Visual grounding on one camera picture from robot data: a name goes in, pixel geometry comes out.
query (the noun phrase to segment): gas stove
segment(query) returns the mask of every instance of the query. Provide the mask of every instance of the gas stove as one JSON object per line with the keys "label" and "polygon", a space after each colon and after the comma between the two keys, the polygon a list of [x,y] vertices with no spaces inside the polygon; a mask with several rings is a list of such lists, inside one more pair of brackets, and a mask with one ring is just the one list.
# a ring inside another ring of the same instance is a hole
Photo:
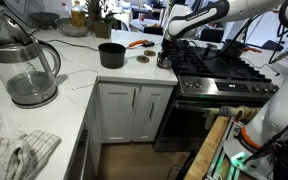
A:
{"label": "gas stove", "polygon": [[[168,59],[178,77],[176,95],[184,98],[267,101],[278,86],[243,60],[205,59],[205,48],[187,46],[171,50]],[[211,50],[208,57],[214,57]]]}

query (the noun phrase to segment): kettle handle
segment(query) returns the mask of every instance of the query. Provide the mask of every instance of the kettle handle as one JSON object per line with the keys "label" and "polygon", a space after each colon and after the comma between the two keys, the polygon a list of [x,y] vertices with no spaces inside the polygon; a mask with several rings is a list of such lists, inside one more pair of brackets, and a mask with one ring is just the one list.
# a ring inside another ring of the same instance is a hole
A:
{"label": "kettle handle", "polygon": [[54,77],[58,74],[61,69],[61,58],[56,49],[49,43],[38,40],[38,44],[41,46],[42,50],[46,50],[49,52],[54,60],[54,67],[52,69],[52,73]]}

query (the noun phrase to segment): potted plant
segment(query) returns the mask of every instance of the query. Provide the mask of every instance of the potted plant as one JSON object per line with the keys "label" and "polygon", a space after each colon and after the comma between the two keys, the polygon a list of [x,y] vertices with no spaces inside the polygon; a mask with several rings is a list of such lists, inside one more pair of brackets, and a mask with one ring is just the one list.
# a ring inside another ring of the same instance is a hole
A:
{"label": "potted plant", "polygon": [[92,21],[92,31],[95,32],[96,37],[109,39],[111,37],[112,26],[117,30],[117,20],[114,13],[108,13],[108,6],[105,0],[86,0],[86,9],[90,20]]}

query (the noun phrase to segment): wooden board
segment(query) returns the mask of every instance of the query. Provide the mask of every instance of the wooden board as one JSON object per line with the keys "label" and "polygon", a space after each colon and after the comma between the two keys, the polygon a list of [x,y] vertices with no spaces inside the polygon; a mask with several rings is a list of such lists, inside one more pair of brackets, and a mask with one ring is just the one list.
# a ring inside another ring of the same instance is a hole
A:
{"label": "wooden board", "polygon": [[193,164],[188,170],[185,180],[203,179],[203,176],[207,173],[207,170],[212,162],[216,149],[222,140],[223,134],[228,125],[228,121],[228,117],[219,116],[216,119],[210,133],[194,159]]}

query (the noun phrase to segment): green light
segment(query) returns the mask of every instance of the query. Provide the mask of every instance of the green light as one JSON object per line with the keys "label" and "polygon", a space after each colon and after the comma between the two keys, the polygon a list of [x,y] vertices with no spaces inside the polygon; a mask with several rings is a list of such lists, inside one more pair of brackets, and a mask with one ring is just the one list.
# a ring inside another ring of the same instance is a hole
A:
{"label": "green light", "polygon": [[240,153],[236,154],[235,156],[233,156],[233,157],[231,158],[231,160],[232,160],[232,161],[235,161],[236,159],[238,159],[238,158],[240,158],[240,157],[243,157],[243,156],[245,156],[245,153],[244,153],[244,152],[240,152]]}

